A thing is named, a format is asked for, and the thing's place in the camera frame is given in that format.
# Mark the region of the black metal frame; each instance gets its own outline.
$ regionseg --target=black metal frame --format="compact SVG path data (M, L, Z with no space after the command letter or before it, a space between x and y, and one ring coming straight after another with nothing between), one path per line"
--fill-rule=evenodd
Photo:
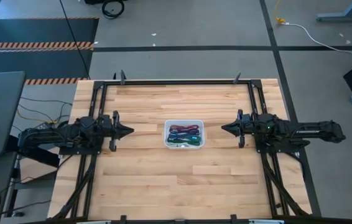
M96 105L96 98L98 95L99 90L101 89L101 100L100 100L100 107L98 114L103 114L104 113L104 106L105 106L105 101L106 101L106 92L107 89L110 86L113 85L247 85L248 86L248 92L249 92L249 97L251 100L251 106L252 106L252 111L254 112L254 117L253 119L257 119L256 115L258 114L258 109L255 101L255 94L254 94L254 88L257 88L257 91L259 93L259 101L261 104L261 110L263 113L267 112L267 106L266 102L264 100L264 93L262 89L262 83L260 80L231 80L231 79L225 79L225 80L126 80L125 76L121 76L121 80L111 80L111 81L95 81L93 84L93 92L92 92L92 97L91 97L91 103L90 103L90 108L89 108L89 116L94 115L95 112L95 105ZM271 214L272 217L276 217L277 214L277 205L276 205L276 200L274 198L274 191L272 188L272 182L274 185L279 189L280 192L280 202L281 202L281 207L283 211L283 215L289 215L289 209L288 209L288 203L286 198L289 200L292 199L290 195L287 193L286 189L282 185L282 178L281 178L281 171L279 167L279 161L277 158L277 154L273 153L270 155L272 158L272 163L273 163L273 169L274 173L273 176L272 174L272 169L270 168L269 171L269 162L267 160L267 153L261 152L261 159L262 159L262 166L263 166L263 171L264 171L264 176L266 180L266 188L267 188L267 194L269 197L269 205L271 208ZM91 163L96 163L97 160L97 155L92 155L91 156ZM81 179L85 173L85 165L86 165L86 156L81 156L80 160L80 166L78 170L78 175L77 175L77 180L76 180L76 186L79 186L81 183ZM89 215L89 209L90 209L90 199L91 199L91 194L93 190L93 178L94 175L91 176L87 183L86 187L86 195L85 195L85 202L84 202L84 207L83 207L83 216L79 218L83 218L85 220L88 219ZM78 200L76 203L73 205L72 210L71 210L71 218L78 218L77 215L78 211ZM246 223L247 220L238 220L236 217L233 218L232 216L231 221L234 221L232 223L239 223L243 222ZM126 217L123 217L120 219L120 223L122 220L126 221ZM202 222L205 223L229 223L230 220L201 220ZM202 223L200 220L189 220L188 222L197 222L197 223ZM170 220L141 220L138 221L141 223L168 223L171 222Z

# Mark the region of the floor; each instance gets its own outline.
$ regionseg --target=floor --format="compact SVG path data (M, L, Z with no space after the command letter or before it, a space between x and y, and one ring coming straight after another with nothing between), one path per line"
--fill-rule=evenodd
M265 0L278 46L313 46L305 32L278 26L273 7ZM352 46L352 23L318 23L317 13L341 12L351 0L281 0L277 15L305 26L320 42ZM123 69L131 78L286 78L299 121L332 119L341 124L347 139L340 144L312 141L306 148L315 190L324 217L352 218L352 104L342 76L352 69L352 55L335 51L282 50L285 77L279 76L274 55L268 50L228 50L222 46L271 46L260 1L257 0L128 0L124 14L106 20L100 5L63 0L67 15L100 17L90 67L92 79L112 78ZM0 17L63 17L58 0L1 0ZM218 46L199 50L196 46ZM154 51L152 47L190 46L185 50ZM151 47L142 52L139 48ZM75 85L25 86L22 96L71 102ZM56 118L60 103L21 100L27 108ZM21 110L24 116L46 119ZM63 111L68 114L70 108ZM24 129L38 125L16 117ZM50 187L20 192L16 206L50 199ZM42 220L49 205L28 208L22 218L3 223Z

